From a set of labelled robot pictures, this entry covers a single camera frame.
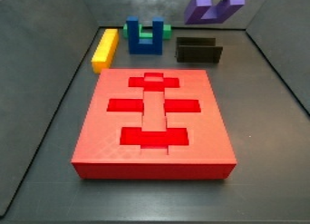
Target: dark gray surface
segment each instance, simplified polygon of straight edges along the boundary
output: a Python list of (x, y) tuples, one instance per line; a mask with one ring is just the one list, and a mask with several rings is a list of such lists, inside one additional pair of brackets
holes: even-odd
[(246, 0), (246, 5), (223, 24), (184, 25), (183, 13), (189, 0), (84, 0), (100, 26), (123, 26), (129, 15), (139, 16), (140, 24), (151, 26), (153, 16), (176, 27), (246, 29), (264, 0)]
[(83, 0), (0, 1), (0, 216), (96, 31)]
[[(216, 37), (219, 64), (175, 61), (177, 36)], [(163, 56), (129, 55), (120, 38), (113, 67), (202, 67), (239, 165), (227, 180), (80, 180), (71, 155), (97, 75), (91, 57), (72, 81), (5, 221), (310, 220), (310, 121), (246, 33), (176, 31)]]
[(310, 0), (267, 0), (247, 28), (310, 113)]

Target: green block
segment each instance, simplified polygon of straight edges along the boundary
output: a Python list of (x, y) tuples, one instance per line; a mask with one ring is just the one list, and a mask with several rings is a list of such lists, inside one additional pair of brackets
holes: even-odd
[(172, 31), (171, 31), (171, 25), (164, 24), (163, 25), (163, 39), (171, 39)]
[(123, 26), (123, 37), (127, 39), (128, 38), (128, 33), (127, 33), (127, 24)]
[[(152, 38), (152, 33), (143, 33), (141, 32), (141, 24), (139, 25), (139, 37), (141, 39), (151, 39)], [(171, 39), (171, 25), (169, 24), (164, 24), (163, 25), (163, 36), (161, 39)], [(127, 39), (128, 38), (128, 33), (127, 33), (127, 24), (124, 24), (123, 26), (123, 37)]]

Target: black block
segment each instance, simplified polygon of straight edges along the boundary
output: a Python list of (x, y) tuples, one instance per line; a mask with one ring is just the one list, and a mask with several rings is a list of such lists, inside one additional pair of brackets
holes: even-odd
[(222, 46), (215, 38), (177, 37), (175, 57), (179, 63), (219, 63)]

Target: yellow block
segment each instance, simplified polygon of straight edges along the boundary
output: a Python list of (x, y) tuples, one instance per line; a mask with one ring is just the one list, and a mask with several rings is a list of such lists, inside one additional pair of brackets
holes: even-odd
[(101, 40), (99, 42), (92, 57), (92, 68), (95, 73), (101, 73), (101, 69), (109, 68), (117, 43), (119, 43), (117, 29), (107, 29), (101, 36)]

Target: red rectangular base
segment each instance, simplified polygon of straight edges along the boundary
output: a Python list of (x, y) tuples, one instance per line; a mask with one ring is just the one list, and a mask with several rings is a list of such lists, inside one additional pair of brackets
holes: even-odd
[(101, 72), (71, 163), (84, 179), (224, 179), (236, 159), (206, 72)]

